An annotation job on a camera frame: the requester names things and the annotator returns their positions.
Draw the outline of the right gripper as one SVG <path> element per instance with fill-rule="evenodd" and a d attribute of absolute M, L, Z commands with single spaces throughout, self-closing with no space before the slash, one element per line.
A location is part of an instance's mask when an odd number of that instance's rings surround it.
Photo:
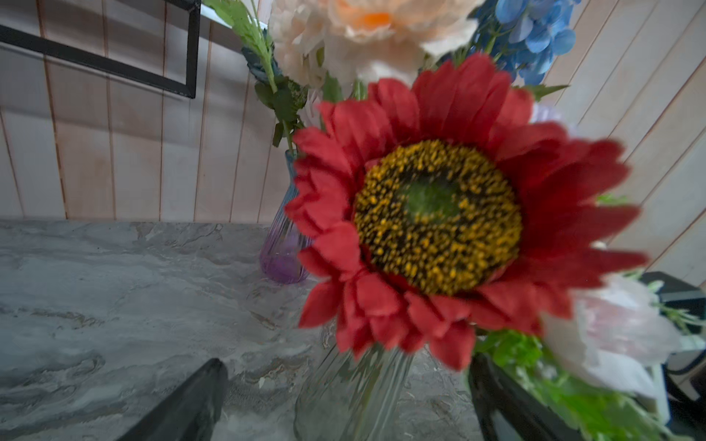
<path fill-rule="evenodd" d="M 680 331 L 680 347 L 661 365 L 667 428 L 676 435 L 705 434 L 705 293 L 667 273 L 646 272 L 640 281 L 656 292 Z"/>

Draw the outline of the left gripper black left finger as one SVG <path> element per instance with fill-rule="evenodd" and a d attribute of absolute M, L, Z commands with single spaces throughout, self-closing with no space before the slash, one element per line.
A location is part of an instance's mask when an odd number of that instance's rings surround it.
<path fill-rule="evenodd" d="M 119 441 L 210 441 L 221 418 L 228 371 L 212 358 Z"/>

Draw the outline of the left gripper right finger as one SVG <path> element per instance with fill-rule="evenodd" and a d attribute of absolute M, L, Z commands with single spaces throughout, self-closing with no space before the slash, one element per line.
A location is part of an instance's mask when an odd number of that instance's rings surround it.
<path fill-rule="evenodd" d="M 474 411 L 485 440 L 580 440 L 553 411 L 540 404 L 491 358 L 478 355 L 467 371 Z"/>

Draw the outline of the white lilac flower bunch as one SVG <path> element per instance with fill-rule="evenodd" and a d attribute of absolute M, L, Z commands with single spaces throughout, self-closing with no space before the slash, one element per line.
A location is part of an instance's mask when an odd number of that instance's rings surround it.
<path fill-rule="evenodd" d="M 542 312 L 528 292 L 498 286 L 492 297 L 511 323 L 478 345 L 580 440 L 695 440 L 667 428 L 661 365 L 680 331 L 643 274 L 611 275 L 596 290 L 577 290 L 567 317 Z"/>

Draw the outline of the clear grey glass vase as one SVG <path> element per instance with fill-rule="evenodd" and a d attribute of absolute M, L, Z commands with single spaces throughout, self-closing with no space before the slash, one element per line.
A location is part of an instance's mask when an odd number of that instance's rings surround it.
<path fill-rule="evenodd" d="M 294 408 L 298 440 L 384 440 L 413 358 L 381 345 L 360 358 L 334 345 L 305 380 Z"/>

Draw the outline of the red gerbera stem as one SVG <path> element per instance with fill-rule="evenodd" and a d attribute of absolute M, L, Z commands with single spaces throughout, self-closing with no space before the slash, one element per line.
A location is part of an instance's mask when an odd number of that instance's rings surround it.
<path fill-rule="evenodd" d="M 598 204 L 630 172 L 621 145 L 535 122 L 533 104 L 483 53 L 323 102 L 323 127 L 294 134 L 285 209 L 318 279 L 299 325 L 335 322 L 356 356 L 428 347 L 462 370 L 478 330 L 539 336 L 543 314 L 572 317 L 572 290 L 643 266 L 597 248 L 640 212 Z"/>

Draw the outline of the blue purple glass vase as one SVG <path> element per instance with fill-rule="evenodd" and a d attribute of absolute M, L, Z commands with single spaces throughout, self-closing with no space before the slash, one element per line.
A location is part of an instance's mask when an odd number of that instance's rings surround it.
<path fill-rule="evenodd" d="M 290 184 L 270 225 L 259 255 L 259 264 L 261 271 L 268 279 L 281 285 L 292 285 L 298 284 L 308 277 L 308 272 L 299 261 L 298 254 L 307 248 L 310 241 L 300 233 L 285 213 L 288 203 L 299 195 L 294 184 L 294 178 L 296 178 L 293 167 L 295 156 L 290 151 L 286 151 L 285 158 Z"/>

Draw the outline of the blue hydrangea stem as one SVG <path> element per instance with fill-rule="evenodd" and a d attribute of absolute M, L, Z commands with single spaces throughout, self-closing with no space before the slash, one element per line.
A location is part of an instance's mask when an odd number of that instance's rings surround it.
<path fill-rule="evenodd" d="M 579 4 L 573 0 L 485 1 L 471 14 L 478 23 L 471 49 L 489 55 L 513 79 L 538 86 L 555 60 L 572 51 L 577 37 L 570 22 Z"/>

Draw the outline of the white flower stem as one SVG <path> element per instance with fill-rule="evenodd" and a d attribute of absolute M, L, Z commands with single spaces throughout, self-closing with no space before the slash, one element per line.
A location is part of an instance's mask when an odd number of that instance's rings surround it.
<path fill-rule="evenodd" d="M 242 54 L 247 67 L 256 79 L 255 92 L 259 101 L 274 111 L 275 125 L 272 144 L 286 141 L 288 152 L 298 154 L 292 137 L 303 128 L 299 116 L 307 101 L 308 88 L 286 76 L 274 58 L 274 43 L 257 16 L 253 1 L 207 1 L 205 5 L 215 12 L 243 44 Z"/>

